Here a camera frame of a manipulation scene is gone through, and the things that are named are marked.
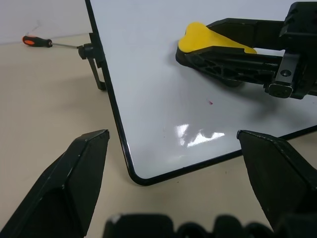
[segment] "screw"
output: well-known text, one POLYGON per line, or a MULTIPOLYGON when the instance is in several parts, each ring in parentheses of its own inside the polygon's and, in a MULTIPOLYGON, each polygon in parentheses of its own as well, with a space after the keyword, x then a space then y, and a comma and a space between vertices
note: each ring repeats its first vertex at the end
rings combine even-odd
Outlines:
POLYGON ((283 77, 289 77, 289 76, 292 75, 292 72, 289 71, 289 70, 287 70, 287 69, 284 69, 284 70, 281 71, 280 74, 281 74, 283 77))

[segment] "black clamp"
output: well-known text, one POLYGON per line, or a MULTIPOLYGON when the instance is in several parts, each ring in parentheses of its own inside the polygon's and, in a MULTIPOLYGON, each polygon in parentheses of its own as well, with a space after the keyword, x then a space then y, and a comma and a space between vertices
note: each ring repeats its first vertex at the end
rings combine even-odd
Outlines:
POLYGON ((100 81, 97 68, 96 68, 96 65, 98 68, 100 67, 99 65, 99 62, 101 60, 100 51, 93 46, 93 43, 88 43, 78 47, 78 54, 80 58, 82 58, 83 60, 88 59, 88 62, 94 74, 94 78, 95 78, 98 89, 102 91, 106 91, 106 84, 100 81))
POLYGON ((279 98, 317 96, 317 2, 296 2, 285 21, 228 18, 207 26, 251 48, 285 50, 283 57, 247 54, 244 49, 212 46, 190 53, 177 49, 176 60, 229 86, 262 84, 279 98))

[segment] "yellow eraser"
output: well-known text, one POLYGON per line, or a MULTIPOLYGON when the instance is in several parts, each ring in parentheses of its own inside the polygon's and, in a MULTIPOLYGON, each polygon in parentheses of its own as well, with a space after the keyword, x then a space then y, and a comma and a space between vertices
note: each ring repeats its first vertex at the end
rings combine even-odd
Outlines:
POLYGON ((210 46, 244 48, 245 53, 257 53, 253 48, 230 40, 229 38, 208 29, 207 26, 200 22, 193 22, 189 24, 186 28, 185 36, 178 42, 178 48, 184 53, 189 53, 210 46))

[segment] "beige table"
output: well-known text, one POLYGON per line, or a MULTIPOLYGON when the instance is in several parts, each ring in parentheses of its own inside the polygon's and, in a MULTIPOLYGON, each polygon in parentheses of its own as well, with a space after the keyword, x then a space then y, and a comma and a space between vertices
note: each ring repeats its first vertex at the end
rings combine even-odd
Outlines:
MULTIPOLYGON (((89 37, 55 42, 80 45, 89 37)), ((176 227, 194 221, 208 230, 219 214, 232 214, 243 224, 268 225, 242 157, 153 186, 134 184, 107 93, 97 89, 88 62, 76 50, 14 44, 0 46, 0 55, 0 229, 42 171, 74 138, 103 128, 109 129, 111 138, 87 237, 102 237, 107 218, 118 213, 163 213, 176 227)), ((291 144, 317 167, 317 133, 291 144)))

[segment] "whiteboard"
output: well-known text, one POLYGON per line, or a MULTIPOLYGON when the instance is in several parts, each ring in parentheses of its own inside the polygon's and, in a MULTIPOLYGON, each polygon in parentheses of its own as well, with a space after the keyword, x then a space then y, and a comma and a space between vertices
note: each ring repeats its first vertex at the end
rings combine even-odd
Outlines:
POLYGON ((228 88, 175 60, 189 23, 284 20, 293 1, 91 0, 133 176, 153 179, 240 150, 240 129, 283 136, 317 125, 317 97, 228 88))

